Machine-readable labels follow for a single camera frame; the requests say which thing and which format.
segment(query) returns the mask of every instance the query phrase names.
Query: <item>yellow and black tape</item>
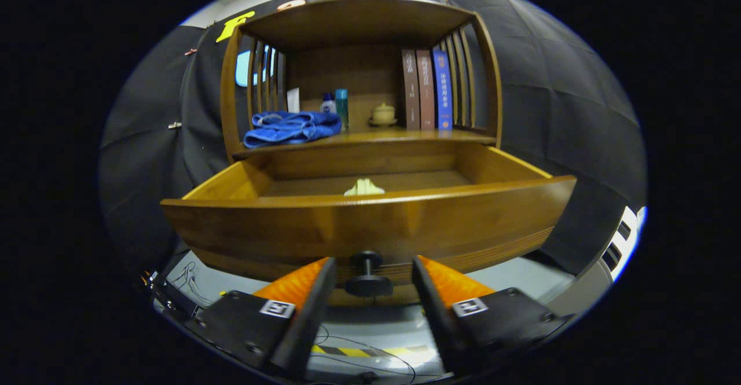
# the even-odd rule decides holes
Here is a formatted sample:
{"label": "yellow and black tape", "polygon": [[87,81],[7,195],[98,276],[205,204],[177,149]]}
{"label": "yellow and black tape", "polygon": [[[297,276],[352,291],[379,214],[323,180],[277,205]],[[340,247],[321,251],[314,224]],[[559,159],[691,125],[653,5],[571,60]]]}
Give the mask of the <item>yellow and black tape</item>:
{"label": "yellow and black tape", "polygon": [[350,356],[350,358],[378,358],[381,356],[389,356],[389,354],[402,357],[405,354],[424,353],[425,351],[431,351],[431,348],[426,345],[421,345],[374,350],[348,349],[344,347],[322,346],[315,344],[311,348],[311,351],[312,353],[336,354],[336,356]]}

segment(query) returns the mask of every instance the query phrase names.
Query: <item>book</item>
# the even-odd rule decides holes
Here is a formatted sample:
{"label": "book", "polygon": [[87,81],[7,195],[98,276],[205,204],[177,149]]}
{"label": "book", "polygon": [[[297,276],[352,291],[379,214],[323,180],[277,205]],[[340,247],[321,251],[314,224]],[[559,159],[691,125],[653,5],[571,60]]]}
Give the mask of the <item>book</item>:
{"label": "book", "polygon": [[453,100],[450,98],[450,66],[447,64],[447,52],[432,51],[432,63],[435,68],[435,108],[437,117],[436,129],[453,128]]}
{"label": "book", "polygon": [[416,55],[414,54],[414,50],[402,49],[402,69],[404,71],[407,129],[419,130],[419,79],[416,72]]}
{"label": "book", "polygon": [[417,74],[419,76],[419,128],[435,128],[435,95],[432,83],[432,60],[430,51],[416,51]]}

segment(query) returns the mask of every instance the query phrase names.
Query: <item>wooden drawer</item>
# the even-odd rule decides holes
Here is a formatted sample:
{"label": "wooden drawer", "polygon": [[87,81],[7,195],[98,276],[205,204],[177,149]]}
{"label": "wooden drawer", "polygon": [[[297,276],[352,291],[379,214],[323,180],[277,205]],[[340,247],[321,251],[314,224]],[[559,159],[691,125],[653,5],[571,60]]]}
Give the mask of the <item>wooden drawer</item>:
{"label": "wooden drawer", "polygon": [[[386,193],[345,197],[357,178]],[[162,207],[204,263],[254,279],[336,256],[342,288],[349,256],[378,251],[396,287],[377,302],[406,303],[413,256],[471,272],[536,250],[575,184],[475,142],[323,145],[255,153]],[[338,290],[331,303],[368,301]]]}

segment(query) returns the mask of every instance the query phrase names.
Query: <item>bottle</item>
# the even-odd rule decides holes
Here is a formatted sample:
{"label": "bottle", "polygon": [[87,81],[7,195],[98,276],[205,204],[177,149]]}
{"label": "bottle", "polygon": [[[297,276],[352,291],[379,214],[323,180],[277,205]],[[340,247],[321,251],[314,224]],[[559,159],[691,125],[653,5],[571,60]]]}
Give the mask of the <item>bottle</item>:
{"label": "bottle", "polygon": [[350,128],[350,122],[347,120],[347,89],[334,90],[334,100],[337,107],[337,114],[342,121],[342,131]]}
{"label": "bottle", "polygon": [[325,98],[320,107],[322,113],[337,113],[337,105],[334,102],[334,96],[331,93],[325,93]]}

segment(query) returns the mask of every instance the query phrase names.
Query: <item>white bottle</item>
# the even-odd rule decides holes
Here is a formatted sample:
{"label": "white bottle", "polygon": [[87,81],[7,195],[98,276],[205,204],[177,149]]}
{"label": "white bottle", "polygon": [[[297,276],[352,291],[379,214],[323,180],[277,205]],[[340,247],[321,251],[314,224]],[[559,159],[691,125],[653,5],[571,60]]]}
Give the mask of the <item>white bottle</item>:
{"label": "white bottle", "polygon": [[334,97],[332,97],[331,93],[325,93],[324,100],[322,102],[322,106],[320,107],[320,111],[322,113],[335,113],[337,114],[337,105],[335,104]]}

